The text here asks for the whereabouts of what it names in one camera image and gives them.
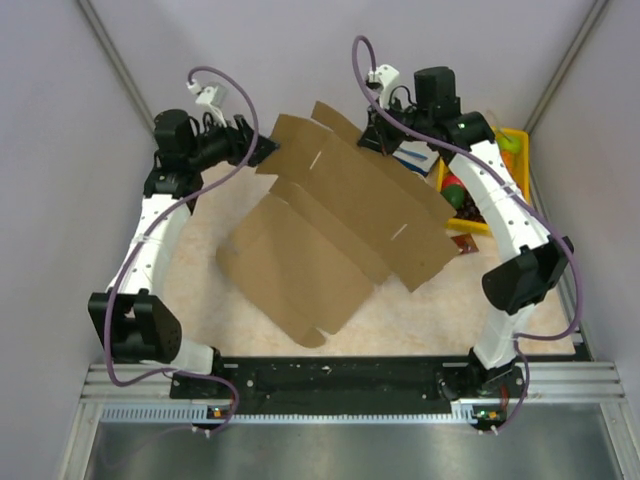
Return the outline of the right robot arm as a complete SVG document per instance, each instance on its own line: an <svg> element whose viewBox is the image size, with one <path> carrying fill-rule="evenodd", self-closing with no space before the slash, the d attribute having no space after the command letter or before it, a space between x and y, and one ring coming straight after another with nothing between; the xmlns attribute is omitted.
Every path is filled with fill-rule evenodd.
<svg viewBox="0 0 640 480"><path fill-rule="evenodd" d="M511 374L520 339L538 304L558 283L573 247L526 202L500 153L495 130L477 111L465 113L448 67L415 73L415 100L396 96L401 84L390 65L357 78L369 101L360 146L391 154L404 142L421 141L439 153L463 183L497 243L500 264L481 279L488 319L469 352L461 378L443 378L442 389L459 398L472 390L487 396Z"/></svg>

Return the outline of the brown cardboard box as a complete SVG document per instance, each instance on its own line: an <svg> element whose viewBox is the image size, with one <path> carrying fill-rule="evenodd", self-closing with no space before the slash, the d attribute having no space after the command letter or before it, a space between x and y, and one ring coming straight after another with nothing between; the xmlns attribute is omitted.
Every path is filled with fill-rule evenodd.
<svg viewBox="0 0 640 480"><path fill-rule="evenodd" d="M414 291L458 253L453 207L397 160L358 146L360 130L317 102L280 115L278 149L257 168L268 193L218 247L220 270L291 340L322 346L374 289Z"/></svg>

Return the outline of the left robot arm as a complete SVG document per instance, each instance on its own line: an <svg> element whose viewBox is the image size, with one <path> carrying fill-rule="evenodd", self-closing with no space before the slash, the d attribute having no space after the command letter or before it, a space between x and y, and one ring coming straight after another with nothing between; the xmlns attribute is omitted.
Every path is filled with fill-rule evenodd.
<svg viewBox="0 0 640 480"><path fill-rule="evenodd" d="M206 113L196 120L171 109L154 119L154 166L147 176L141 215L125 259L88 313L110 364L147 363L164 372L192 372L205 396L226 387L219 351L186 339L162 300L165 278L182 229L194 213L203 172L222 162L255 168L279 148L237 115L224 126Z"/></svg>

